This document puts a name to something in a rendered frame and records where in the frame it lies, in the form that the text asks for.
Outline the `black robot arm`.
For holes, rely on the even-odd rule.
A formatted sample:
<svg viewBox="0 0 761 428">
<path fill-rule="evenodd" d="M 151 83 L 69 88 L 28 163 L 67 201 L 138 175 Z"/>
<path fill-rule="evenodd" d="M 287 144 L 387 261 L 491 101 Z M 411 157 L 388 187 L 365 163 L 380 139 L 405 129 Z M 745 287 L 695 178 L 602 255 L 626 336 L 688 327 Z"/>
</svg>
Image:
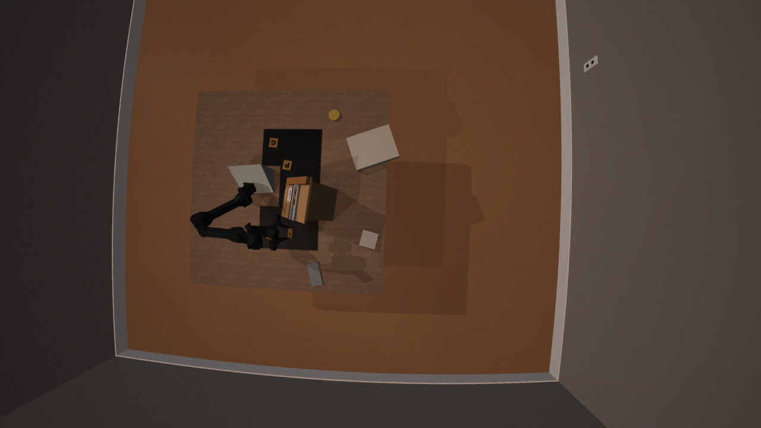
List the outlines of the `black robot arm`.
<svg viewBox="0 0 761 428">
<path fill-rule="evenodd" d="M 190 221 L 197 229 L 201 237 L 226 238 L 232 242 L 247 244 L 249 249 L 259 250 L 263 247 L 261 226 L 251 225 L 251 223 L 247 223 L 245 226 L 247 233 L 243 227 L 232 227 L 230 229 L 208 227 L 211 225 L 214 219 L 222 216 L 226 212 L 230 212 L 230 210 L 235 209 L 235 207 L 246 207 L 251 205 L 251 196 L 254 192 L 256 192 L 254 183 L 245 182 L 244 186 L 238 188 L 237 190 L 239 193 L 237 193 L 235 198 L 230 200 L 230 202 L 226 202 L 225 204 L 220 205 L 219 207 L 216 207 L 207 212 L 198 212 L 193 214 L 190 218 Z M 264 235 L 266 235 L 266 237 L 270 238 L 271 240 L 278 239 L 279 230 L 276 228 L 277 226 L 275 225 L 265 227 L 265 230 L 267 231 Z"/>
</svg>

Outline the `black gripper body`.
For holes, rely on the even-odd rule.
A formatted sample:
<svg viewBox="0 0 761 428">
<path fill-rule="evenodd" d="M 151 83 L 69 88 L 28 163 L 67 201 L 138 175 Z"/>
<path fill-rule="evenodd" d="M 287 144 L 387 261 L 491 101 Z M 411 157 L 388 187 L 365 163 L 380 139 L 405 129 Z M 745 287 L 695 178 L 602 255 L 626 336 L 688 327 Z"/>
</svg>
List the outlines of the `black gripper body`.
<svg viewBox="0 0 761 428">
<path fill-rule="evenodd" d="M 281 221 L 281 216 L 278 216 L 278 215 L 273 215 L 272 216 L 272 222 L 274 222 L 273 225 L 279 226 L 280 221 Z M 267 231 L 267 230 L 265 230 L 265 227 L 268 227 L 268 226 L 262 226 L 262 233 L 261 233 L 262 237 L 266 236 L 266 235 L 264 235 L 264 234 L 266 234 L 266 231 Z M 276 250 L 277 249 L 277 244 L 278 244 L 278 240 L 276 240 L 276 239 L 269 241 L 269 249 L 270 250 Z"/>
</svg>

